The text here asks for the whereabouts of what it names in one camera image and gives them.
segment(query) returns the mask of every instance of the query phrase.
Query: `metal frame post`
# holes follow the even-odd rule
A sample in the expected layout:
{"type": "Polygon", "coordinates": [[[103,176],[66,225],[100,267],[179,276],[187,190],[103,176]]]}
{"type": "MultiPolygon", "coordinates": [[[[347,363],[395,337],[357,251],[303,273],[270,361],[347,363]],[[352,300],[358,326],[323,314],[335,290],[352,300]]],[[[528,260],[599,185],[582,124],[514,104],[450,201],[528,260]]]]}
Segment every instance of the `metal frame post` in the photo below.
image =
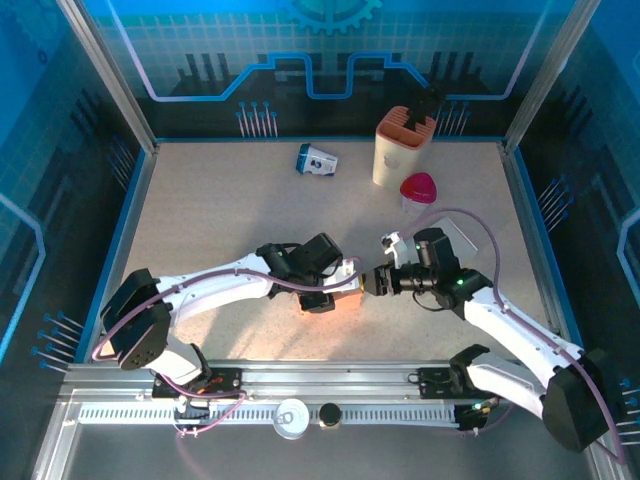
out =
{"type": "Polygon", "coordinates": [[[589,25],[589,21],[598,5],[600,5],[600,0],[578,0],[571,12],[569,12],[536,78],[533,80],[531,88],[524,97],[522,105],[516,112],[509,130],[507,130],[505,135],[507,151],[513,152],[520,144],[522,137],[547,98],[551,87],[567,64],[571,52],[573,52],[580,37],[582,37],[589,25]]]}
{"type": "Polygon", "coordinates": [[[86,8],[75,0],[56,1],[140,146],[148,154],[154,153],[155,135],[86,8]]]}

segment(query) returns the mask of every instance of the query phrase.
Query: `cable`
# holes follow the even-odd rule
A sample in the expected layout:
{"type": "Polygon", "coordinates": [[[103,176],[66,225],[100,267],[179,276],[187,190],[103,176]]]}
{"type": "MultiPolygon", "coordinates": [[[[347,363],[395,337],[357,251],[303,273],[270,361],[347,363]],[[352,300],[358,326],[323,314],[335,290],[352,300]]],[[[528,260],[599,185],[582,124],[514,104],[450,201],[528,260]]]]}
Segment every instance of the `cable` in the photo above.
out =
{"type": "Polygon", "coordinates": [[[287,287],[287,288],[291,288],[294,290],[302,290],[302,291],[306,291],[306,292],[323,292],[325,290],[331,289],[331,288],[338,288],[338,287],[342,287],[343,285],[347,285],[349,283],[351,283],[353,280],[355,280],[356,278],[358,278],[358,276],[360,275],[359,273],[359,269],[362,268],[362,260],[360,259],[360,257],[351,257],[350,260],[353,261],[354,264],[354,272],[353,275],[351,275],[350,277],[342,280],[341,282],[337,282],[331,285],[321,285],[321,286],[309,286],[309,285],[298,285],[296,283],[291,283],[291,282],[287,282],[286,280],[280,280],[279,278],[275,278],[272,277],[271,275],[268,275],[266,273],[262,273],[262,272],[258,272],[255,270],[251,270],[248,268],[225,268],[222,270],[215,270],[213,272],[205,272],[201,275],[198,275],[196,277],[193,277],[189,280],[185,280],[182,283],[173,285],[172,287],[154,295],[153,297],[145,300],[144,302],[142,302],[140,305],[138,305],[137,307],[133,308],[129,313],[127,313],[125,316],[123,316],[120,320],[118,320],[118,322],[116,322],[116,324],[111,328],[111,330],[109,330],[98,342],[98,344],[96,345],[96,347],[93,349],[93,352],[91,353],[91,358],[96,361],[96,362],[104,362],[107,360],[116,360],[117,356],[114,355],[102,355],[100,352],[102,351],[102,349],[104,348],[104,346],[107,344],[107,342],[111,341],[111,339],[113,338],[113,336],[118,333],[118,331],[120,331],[120,329],[122,327],[124,327],[127,323],[129,323],[136,315],[139,315],[140,313],[142,313],[145,309],[147,309],[148,307],[150,307],[151,305],[155,304],[156,302],[159,302],[160,300],[162,300],[163,298],[173,294],[173,293],[177,293],[180,290],[182,290],[183,288],[187,288],[195,283],[198,282],[202,282],[203,280],[207,280],[209,278],[214,278],[214,277],[222,277],[224,275],[235,275],[235,276],[239,276],[239,275],[251,275],[254,277],[259,277],[259,278],[264,278],[265,280],[268,280],[270,282],[276,283],[278,285],[282,285],[283,287],[287,287]]]}
{"type": "Polygon", "coordinates": [[[238,398],[238,401],[236,403],[234,403],[233,406],[229,410],[224,412],[224,415],[222,415],[220,418],[218,418],[215,422],[212,422],[209,425],[205,425],[204,427],[199,427],[199,428],[194,427],[192,430],[186,430],[186,429],[182,430],[181,433],[184,433],[184,434],[187,434],[187,435],[197,436],[197,435],[199,435],[201,433],[207,432],[207,431],[211,430],[212,428],[215,428],[216,426],[220,425],[225,419],[229,418],[233,414],[233,412],[235,412],[240,407],[240,405],[242,405],[242,402],[244,402],[244,400],[247,398],[247,392],[245,392],[244,390],[234,390],[233,392],[222,392],[222,393],[195,393],[195,392],[190,392],[186,388],[183,388],[180,385],[178,385],[177,383],[175,383],[169,377],[167,377],[165,375],[162,375],[162,374],[159,374],[159,375],[176,392],[181,393],[182,395],[185,395],[187,397],[202,398],[202,399],[211,400],[211,399],[231,397],[231,396],[234,396],[234,395],[240,395],[240,397],[238,398]]]}
{"type": "Polygon", "coordinates": [[[413,301],[416,302],[416,304],[420,307],[423,308],[429,312],[444,312],[444,308],[442,307],[437,307],[437,308],[432,308],[432,307],[427,307],[426,305],[422,305],[419,301],[418,301],[418,297],[416,296],[418,295],[418,292],[413,292],[413,294],[411,295],[411,297],[413,298],[413,301]]]}
{"type": "Polygon", "coordinates": [[[498,304],[500,309],[503,312],[505,312],[513,321],[515,321],[522,328],[524,328],[525,330],[530,332],[532,335],[534,335],[535,337],[537,337],[538,339],[546,343],[549,347],[558,351],[560,356],[564,360],[566,360],[569,364],[575,367],[576,371],[580,374],[580,376],[586,382],[587,386],[589,387],[589,390],[591,390],[591,393],[593,394],[598,404],[598,407],[600,407],[600,410],[602,411],[602,415],[604,416],[604,419],[607,423],[607,427],[609,428],[609,431],[611,432],[611,436],[613,437],[613,443],[615,445],[615,450],[617,452],[617,455],[614,454],[611,450],[609,450],[606,446],[604,446],[599,441],[595,442],[596,445],[598,445],[598,447],[601,448],[616,463],[618,463],[619,465],[625,465],[626,460],[625,460],[624,447],[622,446],[620,435],[618,434],[618,430],[616,429],[616,423],[613,420],[613,417],[611,416],[611,412],[609,412],[609,408],[607,407],[607,402],[605,401],[602,394],[598,390],[598,387],[595,384],[595,382],[591,379],[591,377],[583,368],[583,366],[580,365],[580,363],[578,363],[578,361],[575,358],[569,355],[569,353],[566,350],[564,350],[557,342],[549,338],[547,335],[545,335],[543,332],[541,332],[537,328],[530,325],[529,322],[522,319],[518,314],[513,312],[507,305],[505,305],[504,301],[502,300],[502,296],[500,295],[500,291],[498,290],[498,281],[500,279],[500,266],[501,266],[500,265],[500,248],[498,247],[498,241],[496,240],[496,237],[491,231],[491,228],[489,227],[489,225],[487,225],[487,223],[484,220],[482,220],[482,218],[480,218],[478,215],[476,215],[475,213],[469,210],[465,210],[463,208],[438,208],[436,210],[430,210],[430,211],[427,211],[426,213],[423,213],[411,224],[406,226],[404,229],[400,230],[398,232],[398,236],[400,236],[403,239],[406,239],[409,235],[411,235],[411,232],[416,227],[419,227],[420,225],[424,224],[425,220],[427,220],[428,218],[433,217],[435,215],[439,215],[441,213],[449,213],[449,212],[462,213],[463,215],[467,215],[468,217],[473,218],[482,226],[485,232],[487,232],[487,235],[489,235],[489,240],[493,245],[493,250],[496,257],[496,269],[493,274],[493,297],[496,303],[498,304]]]}

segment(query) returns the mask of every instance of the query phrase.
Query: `black cap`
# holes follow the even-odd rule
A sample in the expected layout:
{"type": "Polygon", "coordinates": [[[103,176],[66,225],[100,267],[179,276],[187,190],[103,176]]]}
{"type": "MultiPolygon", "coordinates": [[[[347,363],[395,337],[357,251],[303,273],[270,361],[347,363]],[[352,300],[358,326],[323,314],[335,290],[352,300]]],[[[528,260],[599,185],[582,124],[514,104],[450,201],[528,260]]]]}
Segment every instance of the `black cap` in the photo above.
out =
{"type": "Polygon", "coordinates": [[[325,427],[335,427],[342,418],[342,410],[335,403],[325,403],[318,412],[320,424],[325,427]]]}

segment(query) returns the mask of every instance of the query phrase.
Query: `orange object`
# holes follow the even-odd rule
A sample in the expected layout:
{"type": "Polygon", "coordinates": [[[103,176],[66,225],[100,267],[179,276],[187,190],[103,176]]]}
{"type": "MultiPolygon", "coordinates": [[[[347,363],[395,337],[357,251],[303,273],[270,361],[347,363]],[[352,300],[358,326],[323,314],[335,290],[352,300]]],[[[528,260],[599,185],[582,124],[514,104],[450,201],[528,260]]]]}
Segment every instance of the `orange object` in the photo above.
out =
{"type": "Polygon", "coordinates": [[[436,121],[425,117],[424,125],[416,123],[416,131],[404,127],[409,119],[407,107],[393,107],[376,128],[376,135],[410,150],[418,150],[433,138],[436,121]]]}

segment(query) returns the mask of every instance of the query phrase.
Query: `work surface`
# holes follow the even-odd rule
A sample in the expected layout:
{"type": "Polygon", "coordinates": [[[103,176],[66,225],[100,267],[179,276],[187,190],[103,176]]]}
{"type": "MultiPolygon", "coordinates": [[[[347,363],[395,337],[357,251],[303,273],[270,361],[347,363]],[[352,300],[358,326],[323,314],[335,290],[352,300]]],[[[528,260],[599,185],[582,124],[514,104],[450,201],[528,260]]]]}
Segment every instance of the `work surface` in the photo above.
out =
{"type": "MultiPolygon", "coordinates": [[[[265,243],[304,243],[320,232],[367,269],[384,263],[380,237],[410,219],[399,193],[371,180],[373,142],[313,145],[339,157],[334,177],[297,173],[299,143],[162,145],[126,274],[145,267],[153,276],[196,272],[265,243]]],[[[488,222],[501,248],[500,288],[546,324],[496,144],[431,144],[423,169],[436,181],[438,207],[467,208],[488,222]]],[[[491,278],[495,260],[484,231],[458,214],[450,218],[478,248],[463,266],[491,278]]],[[[453,313],[426,312],[408,294],[366,296],[358,310],[321,316],[302,316],[287,294],[245,300],[183,322],[175,333],[207,358],[447,359],[474,343],[506,353],[453,313]]]]}

